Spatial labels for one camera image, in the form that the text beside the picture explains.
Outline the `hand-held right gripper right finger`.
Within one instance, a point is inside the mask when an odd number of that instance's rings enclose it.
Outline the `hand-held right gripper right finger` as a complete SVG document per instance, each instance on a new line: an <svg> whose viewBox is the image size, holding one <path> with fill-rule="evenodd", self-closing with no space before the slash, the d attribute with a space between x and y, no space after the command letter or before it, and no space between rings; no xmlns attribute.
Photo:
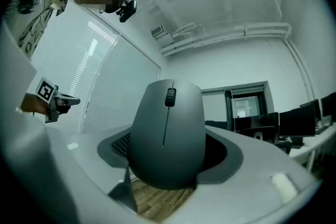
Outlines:
<svg viewBox="0 0 336 224"><path fill-rule="evenodd" d="M241 148L239 170L224 183L195 190L158 190L140 183L139 216L160 224L277 224L306 205L320 187L279 148L215 127L211 131Z"/></svg>

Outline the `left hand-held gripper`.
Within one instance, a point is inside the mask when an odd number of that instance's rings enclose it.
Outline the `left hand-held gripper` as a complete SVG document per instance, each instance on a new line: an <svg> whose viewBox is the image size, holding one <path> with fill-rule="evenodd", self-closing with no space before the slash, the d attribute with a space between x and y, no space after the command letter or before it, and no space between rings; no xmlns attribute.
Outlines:
<svg viewBox="0 0 336 224"><path fill-rule="evenodd" d="M60 93L58 86L45 77L41 78L36 95L48 104L45 123L57 122L59 116L67 113L71 106L80 104L79 98Z"/></svg>

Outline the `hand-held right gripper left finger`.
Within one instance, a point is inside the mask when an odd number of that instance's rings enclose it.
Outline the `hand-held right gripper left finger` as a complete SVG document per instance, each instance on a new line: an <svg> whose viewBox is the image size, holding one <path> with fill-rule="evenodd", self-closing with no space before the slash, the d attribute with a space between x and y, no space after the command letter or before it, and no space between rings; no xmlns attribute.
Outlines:
<svg viewBox="0 0 336 224"><path fill-rule="evenodd" d="M0 24L0 224L139 224L89 178L57 129L19 111L35 73Z"/></svg>

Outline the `dark grey mouse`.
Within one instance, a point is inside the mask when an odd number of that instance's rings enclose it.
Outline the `dark grey mouse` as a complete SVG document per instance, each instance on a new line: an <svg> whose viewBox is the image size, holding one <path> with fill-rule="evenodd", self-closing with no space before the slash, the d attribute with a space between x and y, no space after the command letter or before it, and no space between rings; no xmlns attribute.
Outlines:
<svg viewBox="0 0 336 224"><path fill-rule="evenodd" d="M195 185L206 131L201 89L183 80L159 80L145 90L128 144L134 175L164 190Z"/></svg>

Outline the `person's left forearm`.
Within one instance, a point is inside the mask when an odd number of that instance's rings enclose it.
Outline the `person's left forearm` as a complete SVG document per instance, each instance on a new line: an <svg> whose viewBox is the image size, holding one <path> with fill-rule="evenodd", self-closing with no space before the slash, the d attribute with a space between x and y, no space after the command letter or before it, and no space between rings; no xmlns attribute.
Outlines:
<svg viewBox="0 0 336 224"><path fill-rule="evenodd" d="M48 111L48 103L34 94L27 93L23 98L20 109L23 112L46 115Z"/></svg>

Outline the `striped frosted glass partition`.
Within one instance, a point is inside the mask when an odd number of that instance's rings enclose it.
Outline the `striped frosted glass partition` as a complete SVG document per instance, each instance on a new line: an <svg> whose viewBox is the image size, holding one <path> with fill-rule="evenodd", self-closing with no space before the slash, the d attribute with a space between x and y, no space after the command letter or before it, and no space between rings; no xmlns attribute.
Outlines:
<svg viewBox="0 0 336 224"><path fill-rule="evenodd" d="M53 14L32 56L37 73L28 92L35 93L41 78L59 91L81 100L50 123L64 135L80 134L86 100L101 62L113 47L118 32L87 9L69 0L65 11Z"/></svg>

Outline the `plain frosted glass panel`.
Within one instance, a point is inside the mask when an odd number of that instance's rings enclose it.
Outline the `plain frosted glass panel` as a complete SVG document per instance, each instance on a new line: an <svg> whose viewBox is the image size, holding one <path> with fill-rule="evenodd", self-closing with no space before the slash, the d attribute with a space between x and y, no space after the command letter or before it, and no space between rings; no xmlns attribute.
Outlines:
<svg viewBox="0 0 336 224"><path fill-rule="evenodd" d="M131 124L147 86L157 81L159 74L160 67L126 39L119 38L92 89L83 132Z"/></svg>

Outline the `dark-framed glass door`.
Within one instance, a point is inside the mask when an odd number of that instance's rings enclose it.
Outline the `dark-framed glass door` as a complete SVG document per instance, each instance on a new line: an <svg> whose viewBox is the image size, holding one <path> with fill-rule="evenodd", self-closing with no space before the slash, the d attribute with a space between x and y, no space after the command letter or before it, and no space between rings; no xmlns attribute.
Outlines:
<svg viewBox="0 0 336 224"><path fill-rule="evenodd" d="M211 109L211 112L214 111L215 114L208 120L221 122L225 121L227 122L227 129L232 132L235 130L234 109L232 103L234 97L248 98L256 96L259 104L259 112L261 114L273 113L275 111L268 81L202 89L201 92L203 96L220 95L223 97L223 104L218 105L218 109Z"/></svg>

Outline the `white ceiling air vent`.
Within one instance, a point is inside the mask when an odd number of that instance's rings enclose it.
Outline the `white ceiling air vent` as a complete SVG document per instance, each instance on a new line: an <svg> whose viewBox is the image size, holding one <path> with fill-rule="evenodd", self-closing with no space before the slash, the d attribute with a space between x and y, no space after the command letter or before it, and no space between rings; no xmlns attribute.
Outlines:
<svg viewBox="0 0 336 224"><path fill-rule="evenodd" d="M163 29L162 25L158 25L157 27L151 29L151 35L156 40L156 42L160 45L161 48L171 45L174 43L174 40L168 32Z"/></svg>

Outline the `bundle of white ceiling pipes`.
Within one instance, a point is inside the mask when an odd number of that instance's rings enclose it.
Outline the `bundle of white ceiling pipes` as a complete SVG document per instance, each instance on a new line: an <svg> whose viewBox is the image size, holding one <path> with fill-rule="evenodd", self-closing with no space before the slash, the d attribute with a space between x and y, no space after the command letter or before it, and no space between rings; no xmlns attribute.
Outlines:
<svg viewBox="0 0 336 224"><path fill-rule="evenodd" d="M292 26L289 23L245 23L232 28L226 28L223 32L215 34L190 36L160 49L160 53L166 57L191 48L204 47L239 39L247 40L264 37L288 39L291 33Z"/></svg>

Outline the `white wall pipes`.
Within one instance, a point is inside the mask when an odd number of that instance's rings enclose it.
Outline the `white wall pipes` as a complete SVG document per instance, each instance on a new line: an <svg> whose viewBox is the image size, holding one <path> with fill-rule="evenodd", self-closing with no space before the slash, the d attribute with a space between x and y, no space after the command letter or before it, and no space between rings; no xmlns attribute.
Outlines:
<svg viewBox="0 0 336 224"><path fill-rule="evenodd" d="M309 74L308 66L306 65L306 62L301 55L299 49L295 45L295 43L291 40L290 35L285 38L285 44L287 45L288 49L290 50L299 70L301 73L301 76L303 78L308 100L312 101L316 98L316 91L314 88L314 84L312 82L311 76Z"/></svg>

